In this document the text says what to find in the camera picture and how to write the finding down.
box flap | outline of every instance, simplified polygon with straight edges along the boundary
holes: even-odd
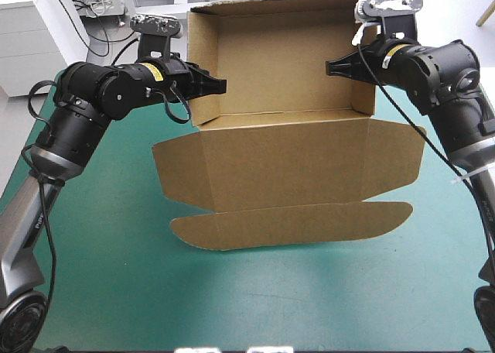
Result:
[[[153,147],[167,197],[216,212],[346,203],[412,183],[424,142],[369,118],[212,129]]]
[[[209,5],[194,7],[192,12],[228,15],[279,14],[283,12],[319,11],[329,9],[348,9],[356,5],[357,0],[254,0],[221,1]]]
[[[193,99],[193,124],[221,115],[354,109],[374,112],[374,86],[330,77],[325,61],[354,48],[357,0],[220,2],[189,14],[188,58],[227,79]]]
[[[206,131],[255,128],[260,126],[299,124],[302,122],[342,121],[355,118],[368,118],[368,116],[349,109],[335,111],[279,111],[271,113],[250,113],[245,115],[223,115],[198,126],[198,129]]]
[[[395,229],[411,212],[405,202],[317,204],[178,218],[171,227],[190,245],[233,250],[372,238]]]

black robotic joint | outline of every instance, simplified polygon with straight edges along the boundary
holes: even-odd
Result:
[[[26,353],[46,316],[46,298],[30,291],[18,296],[0,313],[0,353]]]
[[[486,339],[490,343],[490,349],[495,351],[495,289],[493,286],[483,286],[476,290],[474,309]]]

white floor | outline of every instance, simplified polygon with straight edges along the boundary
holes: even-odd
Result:
[[[482,65],[482,84],[492,103],[495,104],[495,15],[481,28],[475,26],[476,20],[493,0],[424,0],[424,8],[418,13],[419,41],[425,46],[440,46],[454,39],[463,39],[478,54]],[[118,28],[117,21],[105,22],[110,39],[126,36],[128,28]],[[99,26],[92,22],[88,31],[103,38]],[[172,50],[179,51],[186,57],[186,34],[173,43]],[[93,54],[88,61],[109,64],[111,58],[125,43],[111,46],[111,55],[102,60]],[[91,46],[98,52],[106,50],[104,43],[93,41]],[[131,63],[136,58],[137,45],[134,45],[121,58],[122,63]],[[35,106],[39,107],[44,97],[38,96]],[[33,120],[26,107],[26,97],[8,98],[0,88],[0,194],[9,181],[19,151],[24,145],[32,128]]]

white cabinet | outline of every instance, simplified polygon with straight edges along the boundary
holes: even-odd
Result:
[[[89,44],[72,1],[62,3]],[[86,46],[57,0],[0,0],[0,86],[8,96],[28,94],[37,81],[52,80],[86,56]]]

black cable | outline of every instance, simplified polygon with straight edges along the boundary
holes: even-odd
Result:
[[[41,202],[41,213],[43,216],[43,222],[45,224],[46,237],[48,238],[49,251],[52,256],[52,267],[49,279],[49,290],[46,302],[46,313],[45,318],[50,309],[52,303],[53,292],[55,290],[55,279],[56,279],[56,249],[55,243],[53,242],[52,228],[50,227],[50,220],[48,220],[48,210],[46,209],[46,197],[45,197],[45,187],[42,180],[39,180],[39,200]]]
[[[170,87],[170,90],[172,91],[172,93],[175,96],[177,96],[176,92],[172,89],[173,87],[175,87],[174,84]],[[180,125],[184,125],[185,123],[187,123],[191,119],[191,110],[189,108],[189,105],[187,104],[187,101],[183,102],[183,106],[187,111],[187,118],[180,118],[180,117],[177,117],[176,115],[174,115],[172,110],[170,109],[170,104],[169,104],[169,101],[167,100],[165,92],[163,92],[159,88],[153,88],[152,93],[162,95],[163,104],[165,105],[165,113],[169,116],[169,118],[172,121],[174,121],[175,123],[179,123]]]
[[[82,2],[81,0],[72,0],[72,2],[76,2],[76,3],[80,3],[80,5],[77,5],[76,8],[77,10],[81,10],[81,9],[87,9],[91,6],[89,6],[87,3],[84,3]],[[101,39],[101,38],[98,38],[96,36],[93,36],[92,34],[90,33],[87,33],[87,35],[89,37],[91,37],[92,39],[95,39],[97,41],[100,41],[100,42],[106,42],[106,43],[118,43],[118,42],[124,42],[124,41],[127,41],[129,38],[131,38],[133,35],[134,35],[134,31],[133,32],[130,32],[128,34],[128,36],[124,37],[124,38],[120,38],[120,39]]]
[[[108,56],[108,54],[110,53],[110,43],[107,43],[107,52],[106,53],[97,53],[96,51],[94,51],[93,49],[91,49],[90,48],[90,45],[88,45],[86,43],[86,41],[84,40],[84,38],[82,37],[82,35],[79,33],[79,30],[76,27],[76,23],[72,20],[72,16],[70,16],[70,13],[67,11],[67,8],[63,4],[62,0],[57,0],[57,1],[60,3],[60,5],[62,6],[63,10],[65,11],[65,13],[67,14],[67,16],[69,17],[69,20],[70,20],[70,23],[72,24],[72,27],[74,27],[74,30],[76,31],[76,33],[79,36],[81,42],[86,46],[86,48],[90,52],[92,52],[94,55],[96,55],[97,57],[106,57],[106,56]]]
[[[385,97],[389,100],[390,103],[394,106],[394,108],[401,114],[401,116],[406,120],[406,122],[425,140],[425,142],[432,148],[433,152],[458,176],[461,177],[462,174],[460,171],[439,151],[439,149],[433,144],[433,142],[429,139],[429,137],[408,117],[408,115],[402,110],[399,104],[390,96],[390,94],[385,90],[384,85],[377,78],[370,65],[366,61],[363,55],[363,51],[361,49],[361,45],[357,45],[357,52],[366,67],[368,73],[373,78],[375,84],[380,88],[381,92]],[[490,260],[490,265],[493,273],[493,277],[495,277],[495,253],[492,245],[493,234],[495,234],[494,228],[490,225],[491,220],[489,218],[493,218],[493,212],[486,213],[485,210],[489,210],[490,208],[483,204],[483,199],[480,195],[473,189],[473,186],[468,183],[465,179],[463,179],[464,185],[467,187],[471,195],[473,195],[473,199],[476,202],[476,206],[480,213],[481,222],[483,225],[483,231],[485,233],[486,246],[488,248],[488,258]]]
[[[34,117],[35,120],[42,121],[46,124],[46,127],[49,129],[49,137],[53,137],[53,126],[49,121],[41,117],[39,114],[37,114],[31,103],[32,96],[41,88],[45,86],[56,86],[56,83],[53,81],[40,81],[36,83],[34,86],[31,87],[31,90],[29,91],[28,95],[28,110],[29,113],[32,117]],[[46,237],[48,238],[48,244],[49,244],[49,251],[52,257],[52,264],[51,264],[51,272],[50,272],[50,279],[49,279],[49,291],[48,291],[48,297],[46,301],[46,312],[43,315],[43,320],[46,319],[46,315],[48,314],[48,310],[50,309],[50,305],[52,303],[53,299],[53,292],[55,290],[55,279],[56,279],[56,249],[55,249],[55,243],[53,241],[53,235],[52,235],[52,228],[50,226],[50,220],[48,219],[48,210],[46,207],[46,195],[45,195],[45,187],[44,187],[44,175],[36,168],[32,160],[27,156],[27,152],[34,146],[34,144],[29,144],[22,148],[21,150],[21,157],[26,161],[26,163],[29,165],[29,167],[36,173],[36,178],[38,179],[38,184],[39,184],[39,201],[41,203],[41,215],[42,215],[42,220],[45,225],[45,230],[46,230]]]
[[[46,80],[46,81],[40,81],[40,82],[37,82],[36,84],[34,84],[34,86],[31,87],[31,90],[29,90],[29,94],[28,94],[28,111],[29,111],[29,114],[35,120],[45,123],[49,129],[49,135],[52,135],[53,134],[52,124],[47,119],[41,117],[38,113],[35,112],[34,108],[32,107],[32,102],[31,102],[32,97],[36,94],[36,92],[40,88],[45,87],[45,86],[56,86],[56,83],[53,81],[50,81],[50,80]]]
[[[118,52],[118,54],[115,56],[115,58],[112,60],[111,65],[115,65],[117,63],[117,60],[122,56],[122,54],[128,49],[133,43],[138,42],[137,38],[134,38],[132,41],[129,41],[125,44],[124,47]]]
[[[88,33],[87,35],[89,37],[91,37],[92,39],[95,39],[95,40],[100,41],[100,42],[117,43],[117,42],[127,41],[129,38],[131,38],[134,35],[134,31],[132,31],[131,33],[129,33],[129,35],[126,36],[126,37],[124,37],[124,38],[121,38],[121,39],[110,39],[108,41],[105,40],[105,39],[100,39],[98,37],[92,36],[90,33]]]

